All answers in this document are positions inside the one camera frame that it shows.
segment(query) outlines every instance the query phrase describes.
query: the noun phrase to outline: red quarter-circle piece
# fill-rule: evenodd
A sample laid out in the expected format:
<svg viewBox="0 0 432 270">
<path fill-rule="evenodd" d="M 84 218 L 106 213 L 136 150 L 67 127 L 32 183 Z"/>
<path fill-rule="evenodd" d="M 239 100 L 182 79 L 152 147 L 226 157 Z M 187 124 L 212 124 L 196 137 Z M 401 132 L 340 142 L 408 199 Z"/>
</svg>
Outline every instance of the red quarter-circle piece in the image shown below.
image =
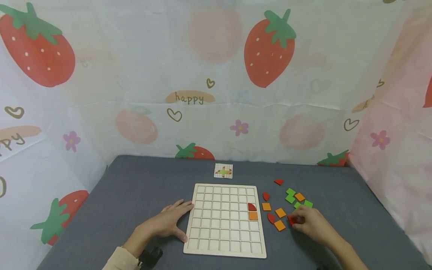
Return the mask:
<svg viewBox="0 0 432 270">
<path fill-rule="evenodd" d="M 256 211 L 257 210 L 257 208 L 255 207 L 255 205 L 253 205 L 251 203 L 248 203 L 248 209 L 249 209 L 249 211 Z"/>
</svg>

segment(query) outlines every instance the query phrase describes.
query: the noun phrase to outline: black object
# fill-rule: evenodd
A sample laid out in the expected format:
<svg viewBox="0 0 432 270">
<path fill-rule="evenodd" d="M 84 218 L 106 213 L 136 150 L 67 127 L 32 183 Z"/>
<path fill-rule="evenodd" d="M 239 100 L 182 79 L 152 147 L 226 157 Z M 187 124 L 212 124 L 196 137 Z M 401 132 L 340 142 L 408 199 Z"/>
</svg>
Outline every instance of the black object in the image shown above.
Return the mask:
<svg viewBox="0 0 432 270">
<path fill-rule="evenodd" d="M 159 261 L 160 257 L 162 257 L 162 254 L 162 249 L 158 247 L 155 247 L 152 252 L 144 250 L 138 257 L 140 263 L 143 263 L 140 269 L 152 269 Z"/>
</svg>

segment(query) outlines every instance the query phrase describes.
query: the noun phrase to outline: pink flower print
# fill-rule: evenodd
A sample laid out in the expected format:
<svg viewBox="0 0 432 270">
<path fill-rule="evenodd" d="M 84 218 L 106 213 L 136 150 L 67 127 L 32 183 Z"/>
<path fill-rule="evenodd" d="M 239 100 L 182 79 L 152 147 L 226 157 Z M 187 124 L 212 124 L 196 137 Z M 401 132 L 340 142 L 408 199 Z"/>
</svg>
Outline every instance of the pink flower print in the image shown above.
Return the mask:
<svg viewBox="0 0 432 270">
<path fill-rule="evenodd" d="M 248 134 L 249 124 L 248 123 L 242 123 L 239 119 L 235 120 L 235 126 L 230 126 L 229 129 L 235 130 L 235 135 L 239 136 L 240 133 Z"/>
<path fill-rule="evenodd" d="M 76 146 L 80 143 L 81 138 L 76 135 L 75 131 L 69 132 L 69 135 L 63 134 L 63 139 L 66 141 L 66 150 L 69 151 L 71 148 L 76 152 Z"/>
<path fill-rule="evenodd" d="M 371 137 L 375 140 L 372 143 L 372 147 L 377 147 L 379 145 L 379 148 L 381 148 L 381 150 L 384 150 L 386 145 L 390 143 L 390 138 L 387 137 L 387 131 L 385 130 L 381 130 L 379 134 L 371 133 Z"/>
</svg>

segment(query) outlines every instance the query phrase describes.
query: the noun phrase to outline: right hand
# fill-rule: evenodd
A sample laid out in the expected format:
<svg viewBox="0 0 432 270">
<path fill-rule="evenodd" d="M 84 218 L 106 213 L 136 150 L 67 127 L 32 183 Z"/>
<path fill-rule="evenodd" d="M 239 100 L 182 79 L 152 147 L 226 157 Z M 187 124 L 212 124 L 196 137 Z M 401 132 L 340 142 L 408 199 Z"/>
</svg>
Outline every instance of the right hand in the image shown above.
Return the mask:
<svg viewBox="0 0 432 270">
<path fill-rule="evenodd" d="M 330 246 L 338 241 L 343 241 L 341 236 L 317 209 L 301 205 L 292 215 L 298 222 L 292 227 L 299 232 L 303 232 L 317 243 Z"/>
</svg>

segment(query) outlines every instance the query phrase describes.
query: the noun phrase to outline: green strawberry leaf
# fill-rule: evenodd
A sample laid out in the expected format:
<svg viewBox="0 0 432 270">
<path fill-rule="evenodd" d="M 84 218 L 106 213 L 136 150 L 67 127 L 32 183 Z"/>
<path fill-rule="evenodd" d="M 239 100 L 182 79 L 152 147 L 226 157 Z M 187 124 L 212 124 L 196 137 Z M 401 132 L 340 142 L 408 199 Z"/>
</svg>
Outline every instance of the green strawberry leaf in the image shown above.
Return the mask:
<svg viewBox="0 0 432 270">
<path fill-rule="evenodd" d="M 345 154 L 348 153 L 349 150 L 343 151 L 340 154 L 332 155 L 331 153 L 327 153 L 327 158 L 318 162 L 318 165 L 330 166 L 331 164 L 339 164 L 340 159 L 345 159 Z"/>
<path fill-rule="evenodd" d="M 272 37 L 272 43 L 275 44 L 279 39 L 280 46 L 286 49 L 286 40 L 295 39 L 297 37 L 294 29 L 288 24 L 288 17 L 291 13 L 291 9 L 287 9 L 283 18 L 281 19 L 273 11 L 267 10 L 264 12 L 264 16 L 269 20 L 270 24 L 266 27 L 266 33 L 274 32 Z"/>
<path fill-rule="evenodd" d="M 176 159 L 185 159 L 185 158 L 191 158 L 193 159 L 195 156 L 192 154 L 194 152 L 196 152 L 197 150 L 194 149 L 195 147 L 195 143 L 191 143 L 189 144 L 185 149 L 181 148 L 180 145 L 176 145 L 179 152 L 177 153 L 177 155 L 175 155 Z"/>
<path fill-rule="evenodd" d="M 11 7 L 0 5 L 0 11 L 13 18 L 13 27 L 21 29 L 25 25 L 25 33 L 29 38 L 35 40 L 39 34 L 48 42 L 57 45 L 53 35 L 61 35 L 62 31 L 54 25 L 38 18 L 32 3 L 27 3 L 27 12 L 22 12 Z"/>
<path fill-rule="evenodd" d="M 31 230 L 42 230 L 42 243 L 48 243 L 54 235 L 60 237 L 63 234 L 64 228 L 61 224 L 67 221 L 70 217 L 68 213 L 62 215 L 66 207 L 67 204 L 59 206 L 58 198 L 55 198 L 51 203 L 51 209 L 47 220 L 30 227 Z"/>
</svg>

